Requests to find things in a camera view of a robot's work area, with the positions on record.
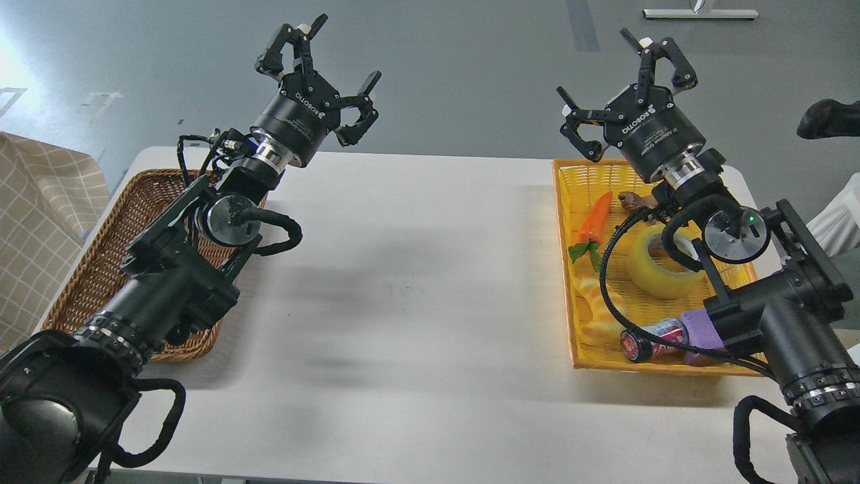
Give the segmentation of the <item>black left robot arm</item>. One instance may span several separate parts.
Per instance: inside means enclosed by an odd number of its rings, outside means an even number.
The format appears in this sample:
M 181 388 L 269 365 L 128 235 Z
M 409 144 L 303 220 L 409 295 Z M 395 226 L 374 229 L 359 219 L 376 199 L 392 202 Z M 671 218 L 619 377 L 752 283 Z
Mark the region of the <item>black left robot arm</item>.
M 215 327 L 239 300 L 234 280 L 250 257 L 295 248 L 297 221 L 261 207 L 288 166 L 305 167 L 328 134 L 359 143 L 378 119 L 370 73 L 341 96 L 314 68 L 310 43 L 325 25 L 283 24 L 256 59 L 277 93 L 248 134 L 206 136 L 209 151 L 185 189 L 126 249 L 128 282 L 68 335 L 35 333 L 2 356 L 2 482 L 74 481 L 97 460 L 95 482 L 112 465 L 148 465 L 169 446 L 187 393 L 177 380 L 140 377 L 166 344 Z

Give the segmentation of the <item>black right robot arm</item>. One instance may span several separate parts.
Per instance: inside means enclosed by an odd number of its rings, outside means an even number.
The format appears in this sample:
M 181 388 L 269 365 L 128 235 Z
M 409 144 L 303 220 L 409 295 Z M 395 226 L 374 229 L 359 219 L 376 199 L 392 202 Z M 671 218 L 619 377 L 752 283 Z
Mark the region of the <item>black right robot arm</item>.
M 760 411 L 789 429 L 787 453 L 800 483 L 858 482 L 858 365 L 832 323 L 845 316 L 852 290 L 831 257 L 786 200 L 774 208 L 743 206 L 721 174 L 725 157 L 705 147 L 704 135 L 673 95 L 697 85 L 697 74 L 673 38 L 638 39 L 621 30 L 639 56 L 635 83 L 602 110 L 584 110 L 563 87 L 568 113 L 560 132 L 596 163 L 610 147 L 646 184 L 656 206 L 642 206 L 621 223 L 593 257 L 609 313 L 648 342 L 748 368 L 774 380 L 782 411 L 749 396 L 733 417 L 735 467 L 749 483 L 764 479 L 750 460 L 750 423 Z M 715 295 L 704 301 L 721 343 L 715 349 L 673 342 L 622 315 L 611 300 L 606 273 L 611 252 L 634 224 L 662 223 L 670 258 L 704 272 Z

